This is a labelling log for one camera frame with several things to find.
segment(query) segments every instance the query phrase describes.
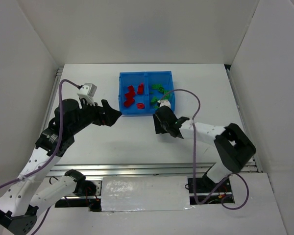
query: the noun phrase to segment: gray wall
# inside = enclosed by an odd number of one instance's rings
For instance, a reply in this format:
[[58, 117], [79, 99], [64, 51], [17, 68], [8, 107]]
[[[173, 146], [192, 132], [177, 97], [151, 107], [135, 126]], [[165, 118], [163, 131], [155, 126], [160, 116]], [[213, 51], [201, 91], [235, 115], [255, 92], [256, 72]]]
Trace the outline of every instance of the gray wall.
[[18, 0], [60, 65], [230, 64], [259, 0]]
[[294, 6], [261, 0], [230, 71], [287, 232], [294, 235]]
[[17, 177], [39, 135], [57, 65], [15, 0], [0, 0], [0, 180]]

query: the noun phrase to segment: blue divided tray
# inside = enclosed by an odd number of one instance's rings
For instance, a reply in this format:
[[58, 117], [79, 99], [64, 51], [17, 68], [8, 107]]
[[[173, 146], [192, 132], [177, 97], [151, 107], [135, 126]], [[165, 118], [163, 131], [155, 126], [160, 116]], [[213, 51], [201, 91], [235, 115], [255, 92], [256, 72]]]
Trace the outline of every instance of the blue divided tray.
[[[137, 94], [137, 89], [140, 84], [144, 84], [144, 93]], [[158, 90], [151, 89], [154, 84], [161, 84], [164, 90], [171, 91], [174, 89], [172, 73], [171, 71], [160, 72], [120, 72], [119, 78], [119, 107], [120, 111], [124, 115], [143, 115], [154, 114], [155, 104], [151, 104], [151, 99], [155, 96], [160, 99], [163, 94]], [[136, 95], [134, 96], [135, 103], [130, 107], [125, 107], [123, 103], [126, 101], [125, 94], [129, 92], [128, 87], [133, 86], [135, 88]], [[175, 109], [175, 95], [170, 94], [169, 101], [171, 103], [171, 109]], [[144, 109], [138, 109], [136, 104], [144, 103]]]

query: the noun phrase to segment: white table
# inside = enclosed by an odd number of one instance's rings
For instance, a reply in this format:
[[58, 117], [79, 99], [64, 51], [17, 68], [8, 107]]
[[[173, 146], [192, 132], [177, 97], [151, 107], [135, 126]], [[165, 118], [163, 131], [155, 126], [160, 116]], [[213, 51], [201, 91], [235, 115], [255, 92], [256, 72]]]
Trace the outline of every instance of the white table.
[[[172, 71], [174, 88], [190, 90], [201, 100], [196, 121], [242, 128], [230, 83], [221, 64], [83, 64], [65, 65], [61, 79], [77, 84], [93, 83], [98, 88], [95, 102], [108, 100], [119, 109], [119, 73], [125, 71]], [[63, 99], [74, 98], [76, 88], [65, 84]], [[191, 117], [197, 101], [188, 93], [176, 92], [175, 114]], [[56, 96], [52, 113], [58, 106]], [[119, 165], [119, 164], [184, 164], [192, 162], [192, 140], [156, 135], [152, 116], [122, 116], [113, 127], [91, 125], [75, 135], [75, 143], [67, 150], [60, 165]], [[214, 163], [219, 155], [214, 147], [197, 142], [197, 162]]]

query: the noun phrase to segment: red block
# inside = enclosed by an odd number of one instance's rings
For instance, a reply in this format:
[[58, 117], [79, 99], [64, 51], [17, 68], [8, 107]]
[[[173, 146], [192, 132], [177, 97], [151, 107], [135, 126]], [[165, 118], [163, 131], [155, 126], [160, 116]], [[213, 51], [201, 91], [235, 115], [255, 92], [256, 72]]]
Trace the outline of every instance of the red block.
[[130, 91], [129, 93], [125, 94], [126, 99], [133, 98], [135, 96], [135, 91]]
[[143, 94], [144, 93], [144, 84], [138, 86], [137, 94]]
[[128, 86], [127, 88], [130, 92], [135, 92], [135, 88], [133, 86]]
[[132, 104], [134, 104], [135, 100], [133, 98], [128, 99], [126, 102], [123, 103], [123, 105], [128, 108]]
[[145, 108], [145, 105], [143, 103], [137, 103], [137, 108], [138, 109], [144, 109]]

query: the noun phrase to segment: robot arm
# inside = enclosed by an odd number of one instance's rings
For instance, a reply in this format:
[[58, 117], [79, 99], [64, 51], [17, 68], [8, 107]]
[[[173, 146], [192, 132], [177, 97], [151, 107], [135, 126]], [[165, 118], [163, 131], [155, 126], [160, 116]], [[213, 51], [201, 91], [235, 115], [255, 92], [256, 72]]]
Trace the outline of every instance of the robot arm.
[[[160, 105], [153, 115], [156, 134], [169, 133], [173, 137], [193, 139], [193, 123], [188, 117], [177, 118], [171, 108]], [[236, 124], [213, 126], [195, 122], [196, 140], [217, 148], [220, 161], [214, 164], [203, 176], [205, 186], [213, 188], [225, 176], [239, 173], [256, 148]]]
[[84, 196], [86, 190], [96, 191], [96, 186], [86, 181], [83, 174], [70, 170], [58, 182], [36, 193], [47, 173], [74, 143], [76, 133], [90, 124], [112, 126], [121, 116], [121, 112], [112, 109], [106, 100], [101, 101], [102, 107], [98, 106], [92, 98], [95, 91], [96, 86], [90, 83], [80, 87], [78, 96], [81, 108], [74, 99], [62, 101], [63, 135], [60, 148], [54, 158], [36, 174], [25, 177], [44, 165], [56, 149], [60, 129], [59, 107], [55, 109], [55, 118], [41, 133], [30, 159], [19, 174], [18, 178], [21, 181], [12, 184], [0, 198], [0, 224], [12, 233], [27, 234], [35, 225], [37, 217], [63, 196], [72, 192]]

